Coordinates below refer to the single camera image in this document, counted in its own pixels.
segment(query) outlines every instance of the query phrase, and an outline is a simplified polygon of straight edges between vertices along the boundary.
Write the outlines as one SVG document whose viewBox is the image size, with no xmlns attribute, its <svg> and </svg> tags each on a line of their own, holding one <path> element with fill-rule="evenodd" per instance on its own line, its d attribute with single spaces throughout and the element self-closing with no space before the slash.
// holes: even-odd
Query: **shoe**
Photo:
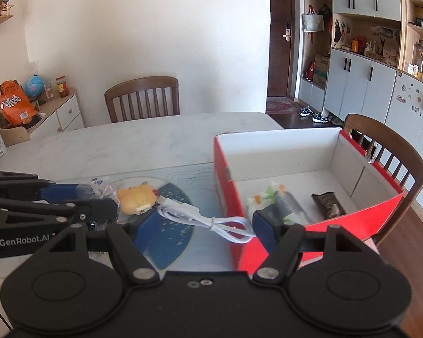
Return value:
<svg viewBox="0 0 423 338">
<path fill-rule="evenodd" d="M 314 121 L 315 123 L 327 123 L 329 122 L 329 118 L 323 116 L 321 113 L 317 113 L 312 118 L 312 121 Z"/>
<path fill-rule="evenodd" d="M 315 112 L 312 109 L 310 109 L 309 106 L 307 106 L 307 107 L 304 107 L 300 110 L 299 115 L 301 117 L 311 117 L 311 116 L 315 115 Z"/>
</svg>

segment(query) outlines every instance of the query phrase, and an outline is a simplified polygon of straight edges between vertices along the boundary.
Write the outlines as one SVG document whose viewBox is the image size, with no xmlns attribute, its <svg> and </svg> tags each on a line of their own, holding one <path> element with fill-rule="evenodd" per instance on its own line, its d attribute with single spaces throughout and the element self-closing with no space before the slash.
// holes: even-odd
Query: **jar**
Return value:
<svg viewBox="0 0 423 338">
<path fill-rule="evenodd" d="M 66 76 L 57 77 L 56 84 L 58 86 L 58 91 L 60 92 L 61 98 L 69 95 L 68 84 L 66 84 Z"/>
</svg>

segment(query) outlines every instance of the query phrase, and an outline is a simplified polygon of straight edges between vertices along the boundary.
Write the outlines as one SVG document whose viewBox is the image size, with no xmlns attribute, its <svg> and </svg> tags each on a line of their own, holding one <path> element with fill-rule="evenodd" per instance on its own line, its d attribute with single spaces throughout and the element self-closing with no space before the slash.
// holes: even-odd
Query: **cardboard box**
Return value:
<svg viewBox="0 0 423 338">
<path fill-rule="evenodd" d="M 284 184 L 309 218 L 309 231 L 339 224 L 361 240 L 378 233 L 402 199 L 402 189 L 365 150 L 339 128 L 312 128 L 220 135 L 215 138 L 215 179 L 227 217 L 246 214 L 246 200 L 271 182 Z M 325 220 L 311 195 L 335 192 L 346 211 Z M 267 257 L 257 238 L 231 244 L 235 268 L 254 273 Z M 318 257 L 305 253 L 303 260 Z"/>
<path fill-rule="evenodd" d="M 314 83 L 326 87 L 328 71 L 329 57 L 317 54 L 315 57 Z"/>
</svg>

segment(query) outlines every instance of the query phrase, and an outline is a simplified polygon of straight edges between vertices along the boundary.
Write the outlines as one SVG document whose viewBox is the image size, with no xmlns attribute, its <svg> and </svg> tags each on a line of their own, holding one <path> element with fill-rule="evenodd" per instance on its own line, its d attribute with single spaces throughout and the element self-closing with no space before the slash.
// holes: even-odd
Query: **white drawer unit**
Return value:
<svg viewBox="0 0 423 338">
<path fill-rule="evenodd" d="M 75 117 L 75 119 L 66 127 L 64 132 L 67 131 L 75 131 L 79 130 L 80 128 L 85 128 L 85 125 L 83 124 L 83 118 L 81 118 L 81 115 Z"/>
<path fill-rule="evenodd" d="M 56 135 L 61 133 L 60 122 L 58 122 L 58 117 L 56 113 L 53 113 L 48 118 L 44 118 L 44 122 L 41 123 L 37 129 L 35 129 L 31 134 L 30 138 L 32 140 L 39 140 L 48 136 Z"/>
<path fill-rule="evenodd" d="M 77 96 L 73 96 L 59 109 L 56 110 L 61 130 L 64 131 L 68 125 L 80 114 L 80 108 L 77 103 Z"/>
</svg>

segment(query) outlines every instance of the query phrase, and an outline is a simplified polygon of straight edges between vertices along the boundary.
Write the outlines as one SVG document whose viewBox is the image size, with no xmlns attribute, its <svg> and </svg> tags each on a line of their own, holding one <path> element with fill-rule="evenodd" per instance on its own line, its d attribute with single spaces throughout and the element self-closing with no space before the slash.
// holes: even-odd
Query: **cable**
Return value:
<svg viewBox="0 0 423 338">
<path fill-rule="evenodd" d="M 157 203 L 159 204 L 157 208 L 158 213 L 166 219 L 185 225 L 194 225 L 210 229 L 233 243 L 246 244 L 255 237 L 252 224 L 245 217 L 227 217 L 220 219 L 204 217 L 199 213 L 198 208 L 163 196 L 158 197 Z M 244 229 L 224 225 L 229 222 L 239 223 Z M 232 234 L 241 235 L 242 237 L 236 237 Z"/>
</svg>

